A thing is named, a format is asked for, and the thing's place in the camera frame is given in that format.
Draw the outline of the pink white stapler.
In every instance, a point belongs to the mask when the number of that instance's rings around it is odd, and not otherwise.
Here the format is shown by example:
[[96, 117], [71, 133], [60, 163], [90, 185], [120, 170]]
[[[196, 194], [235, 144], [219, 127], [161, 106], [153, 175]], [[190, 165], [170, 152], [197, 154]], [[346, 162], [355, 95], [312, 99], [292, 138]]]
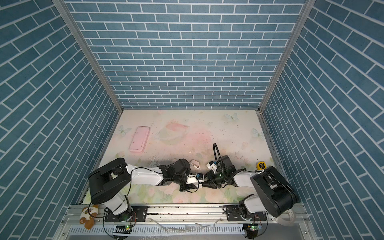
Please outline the pink white stapler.
[[194, 168], [196, 168], [196, 169], [200, 169], [200, 167], [201, 167], [200, 163], [199, 163], [198, 161], [196, 161], [196, 160], [191, 160], [191, 161], [190, 161], [190, 164], [191, 164]]

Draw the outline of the white staple box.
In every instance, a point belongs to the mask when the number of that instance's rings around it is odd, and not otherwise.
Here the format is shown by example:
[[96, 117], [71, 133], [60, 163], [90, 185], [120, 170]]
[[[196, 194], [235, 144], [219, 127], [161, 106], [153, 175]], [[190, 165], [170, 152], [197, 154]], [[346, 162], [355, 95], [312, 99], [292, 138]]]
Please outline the white staple box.
[[203, 173], [197, 173], [197, 174], [196, 174], [196, 178], [197, 178], [197, 180], [198, 180], [200, 183], [202, 183], [202, 182], [205, 181], [205, 176], [204, 176]]

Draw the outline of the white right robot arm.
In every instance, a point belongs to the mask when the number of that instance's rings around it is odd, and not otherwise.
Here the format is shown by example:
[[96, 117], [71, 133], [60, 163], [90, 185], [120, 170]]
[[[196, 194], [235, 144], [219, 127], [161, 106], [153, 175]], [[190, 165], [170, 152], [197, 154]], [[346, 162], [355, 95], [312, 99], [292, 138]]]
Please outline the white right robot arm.
[[263, 170], [248, 171], [236, 169], [228, 156], [207, 164], [208, 173], [201, 185], [206, 188], [220, 189], [227, 186], [254, 188], [256, 193], [240, 200], [238, 213], [244, 219], [266, 212], [277, 218], [290, 210], [300, 198], [289, 182], [273, 166]]

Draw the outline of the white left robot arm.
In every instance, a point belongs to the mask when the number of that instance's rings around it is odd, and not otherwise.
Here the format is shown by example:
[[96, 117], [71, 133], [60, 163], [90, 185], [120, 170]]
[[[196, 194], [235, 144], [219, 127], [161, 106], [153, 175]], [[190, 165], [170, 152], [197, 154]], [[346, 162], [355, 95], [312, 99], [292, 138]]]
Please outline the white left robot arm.
[[88, 176], [91, 203], [104, 205], [109, 214], [119, 216], [132, 211], [128, 194], [121, 190], [127, 185], [168, 186], [179, 185], [180, 192], [197, 190], [202, 180], [201, 174], [193, 174], [191, 165], [179, 159], [170, 165], [154, 168], [137, 167], [127, 164], [124, 158], [117, 158], [94, 170]]

